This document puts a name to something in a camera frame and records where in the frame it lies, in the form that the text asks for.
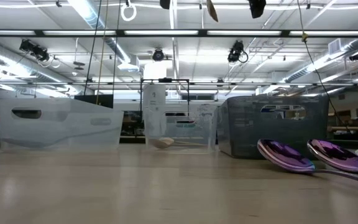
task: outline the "ceiling duct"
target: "ceiling duct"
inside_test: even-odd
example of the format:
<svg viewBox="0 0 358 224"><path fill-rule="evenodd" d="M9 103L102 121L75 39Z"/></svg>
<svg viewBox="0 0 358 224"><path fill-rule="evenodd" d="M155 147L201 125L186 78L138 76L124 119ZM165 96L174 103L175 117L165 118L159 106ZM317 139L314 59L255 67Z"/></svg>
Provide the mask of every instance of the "ceiling duct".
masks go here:
<svg viewBox="0 0 358 224"><path fill-rule="evenodd" d="M0 65L5 65L8 72L11 72L18 76L30 76L36 75L37 79L33 82L43 81L43 82L72 82L73 80L64 77L61 74L53 72L47 68L43 68L37 63L32 62L31 60L17 55L14 52L11 52L8 49L0 46ZM78 93L84 90L83 86L73 86Z"/></svg>
<svg viewBox="0 0 358 224"><path fill-rule="evenodd" d="M321 62L324 63L324 66L325 66L329 62L333 62L336 59L346 57L350 54L353 54L357 50L358 50L358 39L353 40L353 41L349 42L348 44L346 44L345 46L343 46L339 53L336 53L334 55L330 55L329 53L327 53L325 56L322 56L319 59L314 60L314 64L316 65L316 67L318 67L317 62L318 62L318 60L320 60ZM290 83L293 80L296 80L297 78L307 75L313 71L314 71L314 66L312 63L309 63L309 64L305 65L304 67L302 67L301 69L297 69L295 72L291 72L288 76L286 76L284 81L286 83Z"/></svg>
<svg viewBox="0 0 358 224"><path fill-rule="evenodd" d="M106 28L106 23L103 18L98 16L98 10L96 10L93 1L90 0L68 0L68 2L73 6L77 13L85 20L85 22L92 29L103 30ZM128 72L138 72L140 70L138 60L131 58L121 46L116 42L112 37L103 38L105 43L111 48L111 50L117 55L119 61L124 64L120 65L118 68L120 70L125 70Z"/></svg>

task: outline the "wooden floor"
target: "wooden floor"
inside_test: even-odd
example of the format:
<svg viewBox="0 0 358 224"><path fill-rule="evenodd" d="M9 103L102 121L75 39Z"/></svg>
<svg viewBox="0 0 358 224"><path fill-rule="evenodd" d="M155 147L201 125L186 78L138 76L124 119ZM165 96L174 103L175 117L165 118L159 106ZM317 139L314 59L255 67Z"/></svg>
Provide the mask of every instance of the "wooden floor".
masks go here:
<svg viewBox="0 0 358 224"><path fill-rule="evenodd" d="M358 182L148 151L0 153L0 224L358 223Z"/></svg>

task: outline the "ceiling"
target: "ceiling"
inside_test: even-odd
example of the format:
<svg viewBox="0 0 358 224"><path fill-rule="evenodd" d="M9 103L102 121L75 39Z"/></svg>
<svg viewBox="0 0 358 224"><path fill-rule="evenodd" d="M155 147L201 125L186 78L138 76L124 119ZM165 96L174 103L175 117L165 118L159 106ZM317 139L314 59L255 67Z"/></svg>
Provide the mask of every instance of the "ceiling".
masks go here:
<svg viewBox="0 0 358 224"><path fill-rule="evenodd" d="M38 7L38 8L0 8L0 29L90 29L83 18L68 5L67 1L60 1L63 7ZM103 6L101 16L108 12L106 26L109 29L171 29L170 11L158 8L159 0L132 0L133 4L144 4L147 7L138 5L137 15L132 21L124 21L119 15L118 6ZM301 29L300 15L298 9L291 9L296 5L292 0L271 0L267 1L267 8L264 14L257 19L251 17L249 9L227 9L227 6L248 6L246 0L213 0L219 17L215 22L208 15L207 10L199 10L199 0L178 0L176 18L173 18L175 29ZM324 7L330 0L310 1L312 6ZM120 1L109 1L110 4L117 4ZM30 5L55 4L55 1L48 0L12 0L2 1L0 5L30 6ZM307 29L341 29L358 30L358 9L339 10L338 8L357 7L356 0L335 1L330 9L321 12L321 9L312 7L302 9L303 23L309 24ZM114 52L104 46L102 57L103 40L98 38L94 43L94 57L90 63L90 52L93 46L93 38L79 38L78 55L75 59L76 42L74 38L20 38L0 37L0 46L3 46L19 55L24 55L19 46L22 39L30 39L36 44L48 49L49 54L56 56L61 61L58 68L48 67L73 81L84 81L86 79L88 65L90 64L89 77L94 81L98 80L101 74L102 82L111 82L115 74L117 82L139 81L140 73L123 72L116 68L114 63ZM218 78L224 78L225 82L278 82L294 69L310 64L310 58L304 43L299 38L236 38L236 37L177 37L178 50L178 74L177 78L189 78L194 82L215 82ZM229 49L236 40L242 40L246 52L249 54L249 61L245 64L232 68L227 62ZM328 51L328 44L334 39L309 38L308 48L312 57L318 58ZM140 64L152 63L150 51L156 48L163 49L164 53L173 55L173 42L171 37L126 37L118 38L119 45L128 54L137 55ZM36 61L29 55L26 58ZM76 76L74 61L86 64L84 70ZM172 60L163 62L167 65L168 77L174 77ZM348 62L349 66L356 66L358 62ZM345 70L344 60L321 68L323 77ZM313 78L304 78L304 82L317 82ZM138 86L117 86L117 89L138 88ZM239 86L237 90L256 89L257 86Z"/></svg>

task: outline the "mesh storage bin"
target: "mesh storage bin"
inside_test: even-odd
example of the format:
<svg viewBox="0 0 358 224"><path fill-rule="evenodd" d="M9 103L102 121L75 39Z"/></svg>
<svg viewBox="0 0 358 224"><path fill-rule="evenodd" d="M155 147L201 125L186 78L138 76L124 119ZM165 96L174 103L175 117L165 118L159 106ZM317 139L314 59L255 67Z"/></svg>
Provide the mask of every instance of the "mesh storage bin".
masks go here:
<svg viewBox="0 0 358 224"><path fill-rule="evenodd" d="M215 149L216 106L149 106L144 111L147 147L180 152L210 152ZM168 141L166 147L159 141Z"/></svg>
<svg viewBox="0 0 358 224"><path fill-rule="evenodd" d="M237 96L218 109L219 150L233 157L263 159L259 139L273 139L313 158L309 139L325 139L328 98L325 96Z"/></svg>
<svg viewBox="0 0 358 224"><path fill-rule="evenodd" d="M116 149L122 111L65 98L0 100L3 150Z"/></svg>

